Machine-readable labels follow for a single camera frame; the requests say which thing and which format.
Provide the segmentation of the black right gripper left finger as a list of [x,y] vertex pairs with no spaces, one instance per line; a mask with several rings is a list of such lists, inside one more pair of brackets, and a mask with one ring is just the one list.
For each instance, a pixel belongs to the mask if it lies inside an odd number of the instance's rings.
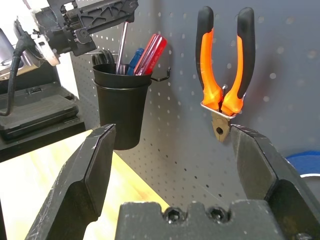
[[27,240],[82,240],[102,214],[110,180],[115,124],[93,130],[62,166]]

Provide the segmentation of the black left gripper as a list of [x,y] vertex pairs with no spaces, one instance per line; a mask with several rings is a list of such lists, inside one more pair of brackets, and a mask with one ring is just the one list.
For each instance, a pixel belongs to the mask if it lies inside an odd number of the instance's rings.
[[62,7],[61,13],[65,19],[63,26],[47,20],[49,45],[58,54],[73,52],[76,57],[96,50],[97,46],[89,34],[87,38],[90,42],[82,44],[76,40],[74,33],[82,30],[96,33],[123,22],[133,22],[138,6],[137,0],[101,0],[71,10]]

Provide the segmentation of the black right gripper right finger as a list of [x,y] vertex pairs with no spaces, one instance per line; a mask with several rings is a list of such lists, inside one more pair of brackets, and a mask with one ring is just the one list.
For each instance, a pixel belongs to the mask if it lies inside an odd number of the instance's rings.
[[230,129],[239,179],[250,200],[264,200],[288,240],[320,238],[320,203],[295,168],[256,130]]

